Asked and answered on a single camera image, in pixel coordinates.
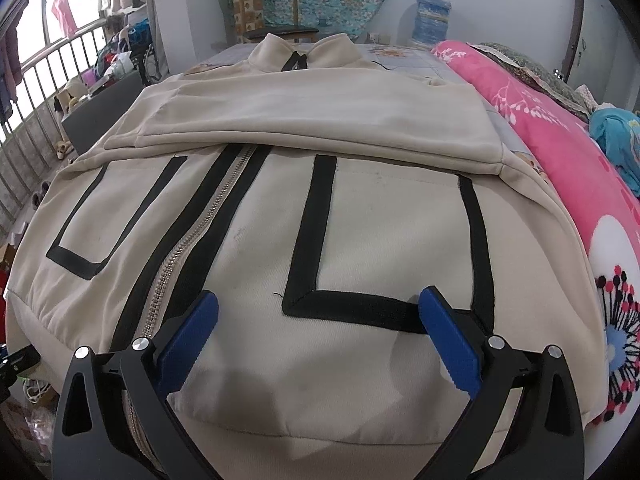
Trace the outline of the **beige zip-up jacket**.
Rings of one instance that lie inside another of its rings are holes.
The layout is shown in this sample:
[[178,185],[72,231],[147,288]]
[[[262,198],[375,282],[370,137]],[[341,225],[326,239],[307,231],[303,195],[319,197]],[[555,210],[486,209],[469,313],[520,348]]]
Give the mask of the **beige zip-up jacket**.
[[604,409],[582,240],[476,90],[268,36],[146,88],[53,178],[6,343],[61,399],[77,348],[154,337],[207,290],[218,321],[168,403],[216,479],[421,479],[470,400],[420,320],[430,286],[514,349],[560,347],[582,432]]

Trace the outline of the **metal window railing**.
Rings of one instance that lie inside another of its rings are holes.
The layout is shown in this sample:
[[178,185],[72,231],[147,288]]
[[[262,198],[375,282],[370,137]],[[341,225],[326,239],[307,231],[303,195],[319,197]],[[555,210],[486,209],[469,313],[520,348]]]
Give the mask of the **metal window railing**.
[[49,44],[22,65],[13,114],[1,124],[1,233],[9,232],[32,193],[58,163],[56,144],[63,141],[62,120],[54,98],[85,73],[105,46],[102,18],[74,36]]

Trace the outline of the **pink floral blanket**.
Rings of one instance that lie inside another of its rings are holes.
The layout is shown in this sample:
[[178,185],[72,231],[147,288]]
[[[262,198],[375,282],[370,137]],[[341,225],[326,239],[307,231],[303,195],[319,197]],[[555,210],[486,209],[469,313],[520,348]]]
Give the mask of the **pink floral blanket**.
[[572,216],[603,311],[608,403],[596,424],[639,404],[639,204],[588,133],[587,116],[488,47],[445,40],[436,58],[484,96],[540,163]]

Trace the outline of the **grey flat board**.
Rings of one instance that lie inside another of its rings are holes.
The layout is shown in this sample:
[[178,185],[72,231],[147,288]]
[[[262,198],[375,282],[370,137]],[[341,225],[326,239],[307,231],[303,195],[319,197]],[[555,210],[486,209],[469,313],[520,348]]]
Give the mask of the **grey flat board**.
[[101,136],[129,110],[144,89],[135,70],[88,101],[76,105],[62,119],[62,127],[78,155],[89,151]]

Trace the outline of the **blue patterned cloth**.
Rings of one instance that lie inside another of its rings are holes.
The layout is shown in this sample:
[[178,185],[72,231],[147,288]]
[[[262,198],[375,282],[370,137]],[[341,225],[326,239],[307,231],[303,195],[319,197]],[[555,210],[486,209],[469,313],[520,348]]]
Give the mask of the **blue patterned cloth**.
[[589,135],[615,167],[634,196],[640,190],[639,116],[617,107],[596,110]]

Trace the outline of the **grey fuzzy blanket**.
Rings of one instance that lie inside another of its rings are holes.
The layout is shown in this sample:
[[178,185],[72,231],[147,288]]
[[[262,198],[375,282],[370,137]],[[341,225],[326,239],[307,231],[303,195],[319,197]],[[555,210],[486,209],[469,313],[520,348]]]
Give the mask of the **grey fuzzy blanket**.
[[551,98],[564,110],[588,122],[592,108],[585,98],[532,58],[495,42],[471,44],[471,47],[495,61],[519,81]]

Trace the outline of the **floral bed sheet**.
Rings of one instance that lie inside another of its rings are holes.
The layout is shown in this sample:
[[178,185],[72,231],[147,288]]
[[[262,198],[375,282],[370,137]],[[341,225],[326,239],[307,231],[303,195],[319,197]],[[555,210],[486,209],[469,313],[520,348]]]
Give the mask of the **floral bed sheet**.
[[[236,44],[220,53],[212,56],[205,62],[201,62],[186,70],[186,74],[197,74],[213,70],[214,68],[231,66],[246,60],[256,44]],[[465,84],[465,80],[449,68],[444,62],[435,58],[427,50],[419,50],[409,47],[378,46],[377,44],[357,44],[362,58],[391,72],[409,74],[420,78],[439,78],[454,84]],[[484,96],[480,96],[486,108],[486,113],[494,125],[502,143],[516,156],[523,159],[531,166],[547,183],[552,185],[550,178],[544,172],[536,157],[516,134],[495,105],[490,104]]]

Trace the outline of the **blue water jug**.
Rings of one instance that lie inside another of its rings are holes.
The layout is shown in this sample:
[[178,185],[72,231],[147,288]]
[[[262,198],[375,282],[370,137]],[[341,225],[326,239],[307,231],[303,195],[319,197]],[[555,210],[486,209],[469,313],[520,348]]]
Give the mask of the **blue water jug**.
[[449,0],[416,0],[411,40],[423,47],[434,47],[447,38],[451,3]]

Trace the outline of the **wooden chair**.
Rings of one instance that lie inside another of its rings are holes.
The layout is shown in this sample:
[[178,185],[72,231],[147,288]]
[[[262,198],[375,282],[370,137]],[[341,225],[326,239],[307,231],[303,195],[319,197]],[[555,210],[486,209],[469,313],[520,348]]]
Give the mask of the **wooden chair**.
[[291,10],[277,12],[273,0],[232,0],[234,30],[241,44],[257,44],[271,34],[289,42],[316,41],[319,29],[302,23],[299,0],[285,0]]

